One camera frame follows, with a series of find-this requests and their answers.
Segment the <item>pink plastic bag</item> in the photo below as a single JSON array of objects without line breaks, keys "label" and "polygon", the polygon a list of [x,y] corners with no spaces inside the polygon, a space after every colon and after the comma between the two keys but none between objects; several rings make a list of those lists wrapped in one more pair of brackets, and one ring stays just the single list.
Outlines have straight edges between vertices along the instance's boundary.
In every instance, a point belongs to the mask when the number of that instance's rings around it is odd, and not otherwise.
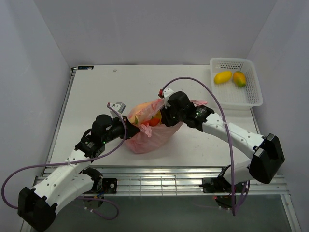
[{"label": "pink plastic bag", "polygon": [[157,126],[142,125],[142,122],[150,120],[160,109],[164,107],[163,99],[156,99],[137,105],[128,114],[130,123],[137,126],[140,132],[125,141],[126,146],[135,154],[144,154],[159,149],[180,129],[182,122],[175,126],[167,127],[162,121]]}]

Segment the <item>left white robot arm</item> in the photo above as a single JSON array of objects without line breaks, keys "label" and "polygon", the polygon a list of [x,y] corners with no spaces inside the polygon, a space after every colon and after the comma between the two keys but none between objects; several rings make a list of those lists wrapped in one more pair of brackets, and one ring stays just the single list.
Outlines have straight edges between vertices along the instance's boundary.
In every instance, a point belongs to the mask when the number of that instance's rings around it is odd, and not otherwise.
[{"label": "left white robot arm", "polygon": [[38,232],[48,229],[57,214],[83,193],[99,193],[106,182],[102,174],[90,167],[105,145],[114,139],[130,139],[139,132],[126,116],[111,118],[99,115],[92,127],[68,156],[65,165],[57,167],[32,188],[23,188],[18,196],[18,215]]}]

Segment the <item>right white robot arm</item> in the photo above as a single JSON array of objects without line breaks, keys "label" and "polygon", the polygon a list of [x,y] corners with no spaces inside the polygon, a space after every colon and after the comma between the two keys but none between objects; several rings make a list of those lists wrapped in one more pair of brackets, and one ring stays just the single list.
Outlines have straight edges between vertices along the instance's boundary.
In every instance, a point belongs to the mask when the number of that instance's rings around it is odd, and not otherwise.
[{"label": "right white robot arm", "polygon": [[262,136],[233,123],[227,124],[212,109],[195,106],[182,91],[162,90],[159,96],[164,100],[164,107],[160,110],[164,125],[171,127],[183,122],[190,128],[231,142],[249,158],[247,162],[224,167],[218,177],[210,181],[210,186],[229,192],[236,184],[245,181],[268,184],[284,163],[285,157],[276,135]]}]

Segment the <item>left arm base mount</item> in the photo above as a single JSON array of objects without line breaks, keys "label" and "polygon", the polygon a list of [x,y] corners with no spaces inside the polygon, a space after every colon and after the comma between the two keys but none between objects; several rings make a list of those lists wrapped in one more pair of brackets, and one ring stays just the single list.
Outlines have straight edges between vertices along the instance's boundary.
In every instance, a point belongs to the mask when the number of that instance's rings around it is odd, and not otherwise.
[{"label": "left arm base mount", "polygon": [[104,199],[105,194],[115,194],[117,192],[118,179],[116,178],[105,178],[101,172],[94,168],[86,168],[80,174],[89,176],[93,181],[92,188],[85,192],[85,194],[93,194],[93,196],[85,196],[92,198],[92,200],[83,200],[85,207],[98,209],[103,202],[94,201],[93,199]]}]

